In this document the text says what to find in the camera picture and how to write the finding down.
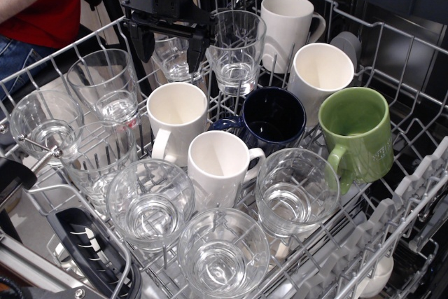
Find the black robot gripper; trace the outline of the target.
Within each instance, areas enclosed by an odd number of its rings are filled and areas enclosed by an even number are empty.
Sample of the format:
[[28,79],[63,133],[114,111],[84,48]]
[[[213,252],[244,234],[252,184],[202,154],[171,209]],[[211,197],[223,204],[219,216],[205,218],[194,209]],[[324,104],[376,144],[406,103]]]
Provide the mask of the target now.
[[134,48],[142,62],[155,49],[154,33],[189,39],[187,61],[190,73],[198,71],[210,40],[213,16],[193,0],[123,0],[125,21]]

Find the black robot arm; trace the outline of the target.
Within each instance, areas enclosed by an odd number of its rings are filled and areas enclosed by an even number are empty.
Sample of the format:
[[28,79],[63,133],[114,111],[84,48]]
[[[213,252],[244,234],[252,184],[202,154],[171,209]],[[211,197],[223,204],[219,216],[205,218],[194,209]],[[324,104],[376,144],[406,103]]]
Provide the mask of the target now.
[[193,0],[123,0],[124,22],[139,59],[155,50],[154,34],[188,40],[189,71],[196,72],[214,40],[215,17]]

